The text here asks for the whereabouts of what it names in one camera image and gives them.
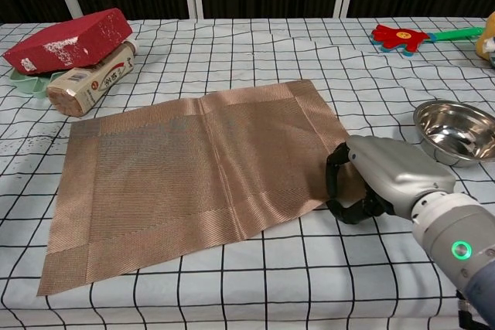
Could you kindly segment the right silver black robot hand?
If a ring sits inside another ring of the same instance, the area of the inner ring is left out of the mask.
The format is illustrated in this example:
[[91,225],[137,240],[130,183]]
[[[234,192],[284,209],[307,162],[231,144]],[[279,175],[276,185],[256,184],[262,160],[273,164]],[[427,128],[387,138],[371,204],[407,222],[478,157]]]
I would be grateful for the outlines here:
[[[365,196],[344,207],[338,200],[338,174],[350,163],[364,181]],[[456,179],[419,148],[392,138],[352,135],[326,158],[329,211],[345,224],[383,213],[411,220],[421,197],[452,193]]]

